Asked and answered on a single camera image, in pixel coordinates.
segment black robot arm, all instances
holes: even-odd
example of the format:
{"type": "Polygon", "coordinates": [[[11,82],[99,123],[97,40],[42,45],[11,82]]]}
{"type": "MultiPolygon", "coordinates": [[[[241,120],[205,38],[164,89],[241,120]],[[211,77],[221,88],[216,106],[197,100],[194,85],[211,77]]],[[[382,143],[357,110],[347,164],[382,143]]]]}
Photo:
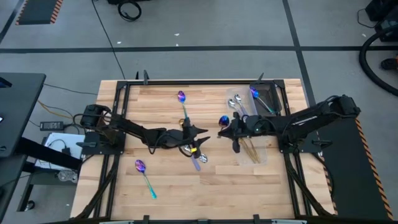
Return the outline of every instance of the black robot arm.
{"type": "Polygon", "coordinates": [[[196,128],[191,125],[190,119],[185,118],[182,124],[182,131],[177,129],[167,130],[166,128],[146,129],[141,125],[123,118],[120,114],[112,114],[111,110],[106,106],[88,105],[80,124],[86,128],[99,133],[104,139],[105,144],[117,145],[118,132],[130,134],[139,138],[143,144],[153,149],[161,147],[163,149],[171,149],[178,147],[185,156],[191,156],[181,150],[181,147],[189,145],[196,148],[192,153],[194,158],[201,155],[200,145],[210,137],[195,140],[196,136],[205,133],[208,130],[196,128]]]}
{"type": "Polygon", "coordinates": [[[361,110],[346,95],[331,96],[315,106],[287,116],[248,116],[245,120],[234,113],[231,124],[218,135],[233,140],[233,149],[240,152],[239,138],[263,135],[277,136],[282,152],[292,152],[308,134],[338,119],[355,118],[361,110]]]}

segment spoon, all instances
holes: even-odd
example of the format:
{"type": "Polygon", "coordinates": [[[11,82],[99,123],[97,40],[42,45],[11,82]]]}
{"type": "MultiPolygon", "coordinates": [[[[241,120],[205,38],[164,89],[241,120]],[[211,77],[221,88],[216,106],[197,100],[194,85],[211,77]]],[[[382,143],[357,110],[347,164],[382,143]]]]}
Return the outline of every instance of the spoon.
{"type": "Polygon", "coordinates": [[[253,96],[254,99],[259,100],[259,101],[267,108],[267,110],[268,110],[270,113],[274,113],[274,110],[271,109],[271,108],[260,98],[259,92],[258,92],[253,86],[250,86],[250,90],[251,90],[251,94],[252,94],[252,96],[253,96]]]}
{"type": "Polygon", "coordinates": [[[148,188],[149,188],[149,190],[150,190],[150,194],[152,195],[152,199],[156,199],[157,196],[156,196],[156,194],[155,194],[155,192],[154,192],[154,189],[153,189],[152,186],[150,185],[149,180],[148,180],[147,176],[145,175],[145,169],[146,169],[146,167],[145,167],[144,162],[142,162],[141,160],[137,159],[137,160],[136,160],[136,169],[137,169],[139,172],[142,172],[142,174],[144,175],[145,181],[147,182],[148,188]]]}
{"type": "Polygon", "coordinates": [[[238,102],[239,106],[241,106],[243,115],[248,115],[248,112],[246,111],[246,109],[244,109],[244,106],[242,104],[242,98],[241,96],[239,96],[239,94],[235,94],[235,100],[236,102],[238,102]]]}
{"type": "Polygon", "coordinates": [[[182,103],[182,108],[184,109],[185,118],[187,118],[188,117],[187,110],[185,109],[185,105],[184,105],[184,102],[185,102],[185,99],[186,99],[185,93],[180,90],[180,91],[178,91],[178,95],[177,96],[178,96],[179,102],[182,103]]]}
{"type": "MultiPolygon", "coordinates": [[[[186,145],[186,146],[184,147],[184,150],[187,151],[187,152],[189,152],[189,153],[192,153],[191,147],[190,147],[189,145],[186,145]]],[[[200,171],[199,163],[198,163],[198,161],[194,158],[193,155],[191,156],[191,160],[192,160],[193,165],[195,166],[196,170],[197,170],[197,171],[200,171]]]]}
{"type": "Polygon", "coordinates": [[[229,99],[228,100],[228,105],[229,105],[229,107],[234,108],[240,114],[240,110],[236,108],[236,104],[235,104],[234,100],[229,99]]]}
{"type": "Polygon", "coordinates": [[[221,128],[220,131],[222,131],[224,128],[228,127],[229,125],[229,118],[226,115],[223,115],[220,117],[218,120],[218,126],[221,128]]]}

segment clear plastic container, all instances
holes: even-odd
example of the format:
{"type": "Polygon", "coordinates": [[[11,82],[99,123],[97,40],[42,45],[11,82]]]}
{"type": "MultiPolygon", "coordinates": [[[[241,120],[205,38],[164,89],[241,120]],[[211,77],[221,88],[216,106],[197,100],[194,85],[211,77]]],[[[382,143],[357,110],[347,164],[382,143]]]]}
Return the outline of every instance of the clear plastic container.
{"type": "MultiPolygon", "coordinates": [[[[232,120],[233,112],[237,111],[242,118],[244,114],[251,116],[257,115],[257,109],[254,104],[254,99],[252,97],[250,88],[230,88],[226,91],[226,107],[229,119],[232,120]],[[241,99],[242,106],[238,103],[235,95],[238,94],[241,99]],[[230,106],[228,101],[233,100],[234,107],[230,106]]],[[[236,153],[236,160],[241,166],[250,165],[264,165],[267,162],[267,150],[266,150],[266,140],[262,137],[255,138],[241,138],[239,139],[239,144],[241,146],[241,152],[236,153]]]]}

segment orange and black hazard tape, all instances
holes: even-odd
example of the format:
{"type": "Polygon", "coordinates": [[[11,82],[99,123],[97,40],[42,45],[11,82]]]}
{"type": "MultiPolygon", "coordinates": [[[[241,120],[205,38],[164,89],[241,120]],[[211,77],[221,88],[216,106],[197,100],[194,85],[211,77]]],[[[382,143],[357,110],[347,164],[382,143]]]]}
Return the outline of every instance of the orange and black hazard tape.
{"type": "Polygon", "coordinates": [[[370,150],[369,150],[368,142],[366,142],[365,135],[363,134],[362,127],[361,127],[361,123],[359,122],[358,119],[355,119],[355,123],[356,123],[356,126],[357,126],[357,128],[358,128],[359,135],[361,136],[362,143],[363,143],[363,147],[365,148],[366,155],[367,155],[368,160],[369,160],[369,163],[370,163],[370,165],[371,165],[371,169],[373,170],[373,176],[374,176],[374,178],[376,179],[376,184],[377,184],[377,186],[379,187],[379,192],[380,192],[380,195],[381,195],[381,199],[383,200],[383,202],[384,202],[384,207],[385,207],[386,210],[387,210],[387,216],[388,216],[391,220],[393,220],[394,217],[392,216],[392,210],[391,210],[390,205],[389,205],[389,203],[388,203],[388,200],[387,200],[387,197],[386,197],[386,193],[384,192],[383,185],[381,184],[379,174],[377,173],[376,165],[374,164],[374,161],[373,161],[371,152],[370,152],[370,150]]]}
{"type": "MultiPolygon", "coordinates": [[[[320,156],[319,158],[320,158],[323,162],[325,162],[325,158],[323,158],[323,156],[320,156]]],[[[332,190],[332,188],[331,188],[331,180],[330,180],[330,176],[329,176],[328,170],[326,169],[325,166],[323,166],[323,171],[324,171],[324,173],[325,173],[326,182],[328,183],[329,193],[330,193],[330,195],[331,195],[331,190],[332,190]]],[[[335,215],[338,215],[336,203],[335,203],[335,201],[333,200],[333,198],[331,199],[331,202],[333,202],[333,208],[335,209],[335,215]]]]}
{"type": "Polygon", "coordinates": [[[55,3],[54,11],[52,12],[51,19],[50,19],[51,24],[54,24],[55,20],[57,20],[58,13],[61,10],[62,2],[63,2],[63,0],[58,0],[57,3],[55,3]]]}
{"type": "Polygon", "coordinates": [[[21,18],[21,15],[22,15],[22,13],[23,13],[24,10],[25,10],[25,7],[26,7],[26,4],[27,4],[28,1],[29,1],[29,0],[26,0],[25,3],[22,5],[22,9],[21,9],[21,11],[19,12],[19,16],[18,16],[18,18],[17,18],[17,22],[15,22],[15,25],[19,25],[19,19],[21,18]]]}

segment floor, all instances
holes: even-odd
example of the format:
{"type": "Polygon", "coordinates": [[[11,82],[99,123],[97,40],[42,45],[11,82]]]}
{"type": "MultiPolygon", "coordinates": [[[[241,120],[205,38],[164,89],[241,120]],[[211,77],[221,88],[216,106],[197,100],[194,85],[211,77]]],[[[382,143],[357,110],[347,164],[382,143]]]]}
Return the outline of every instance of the floor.
{"type": "MultiPolygon", "coordinates": [[[[55,24],[16,26],[23,1],[2,0],[0,4],[2,72],[44,73],[47,84],[92,93],[98,91],[101,80],[123,78],[90,0],[64,0],[55,24]]],[[[362,109],[359,118],[397,215],[398,175],[393,167],[398,160],[394,109],[398,98],[369,81],[358,63],[359,47],[374,33],[356,21],[357,10],[368,2],[151,0],[140,2],[143,13],[136,22],[122,20],[116,7],[105,0],[95,6],[127,79],[144,69],[151,79],[257,78],[264,72],[264,78],[301,78],[309,103],[330,95],[352,96],[362,109]],[[341,50],[341,46],[352,48],[341,50]]],[[[361,20],[371,25],[365,14],[361,20]]],[[[373,45],[391,44],[375,41],[373,45]]],[[[375,50],[368,53],[368,61],[382,79],[398,86],[396,72],[379,69],[381,60],[395,54],[375,50]]],[[[94,103],[95,96],[45,86],[40,101],[76,114],[94,103]]],[[[30,120],[60,118],[39,105],[30,120]]],[[[37,142],[46,135],[30,123],[24,132],[37,142]]],[[[69,217],[73,187],[37,186],[31,196],[37,207],[16,213],[24,181],[19,182],[3,223],[69,217]]]]}

